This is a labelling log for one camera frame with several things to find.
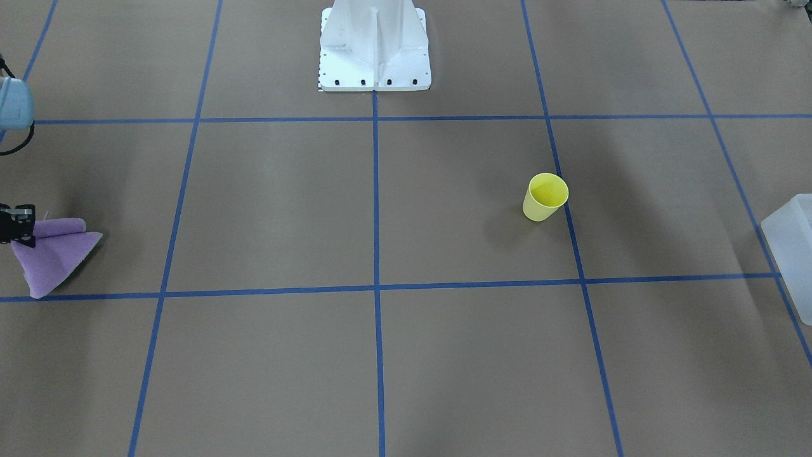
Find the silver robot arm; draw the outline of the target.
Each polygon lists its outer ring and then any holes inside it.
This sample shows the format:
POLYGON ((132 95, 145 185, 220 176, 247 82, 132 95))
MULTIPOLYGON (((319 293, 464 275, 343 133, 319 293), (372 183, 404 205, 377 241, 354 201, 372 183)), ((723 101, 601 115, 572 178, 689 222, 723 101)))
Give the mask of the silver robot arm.
MULTIPOLYGON (((1 127, 3 131, 28 130, 28 136, 15 147, 3 150, 1 156, 10 156, 23 150, 32 141, 35 132, 34 105, 28 84, 17 78, 1 58, 1 127)), ((1 204, 1 243, 17 242, 33 248, 37 238, 35 228, 36 208, 32 204, 10 206, 1 204)))

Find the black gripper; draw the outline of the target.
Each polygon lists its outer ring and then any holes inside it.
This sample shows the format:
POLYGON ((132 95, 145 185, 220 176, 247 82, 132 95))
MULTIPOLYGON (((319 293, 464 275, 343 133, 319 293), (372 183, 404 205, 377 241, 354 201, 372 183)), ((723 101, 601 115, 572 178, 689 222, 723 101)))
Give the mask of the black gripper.
POLYGON ((37 238, 29 235, 29 220, 36 219, 36 207, 32 204, 11 206, 1 204, 1 243, 17 242, 35 248, 37 238))

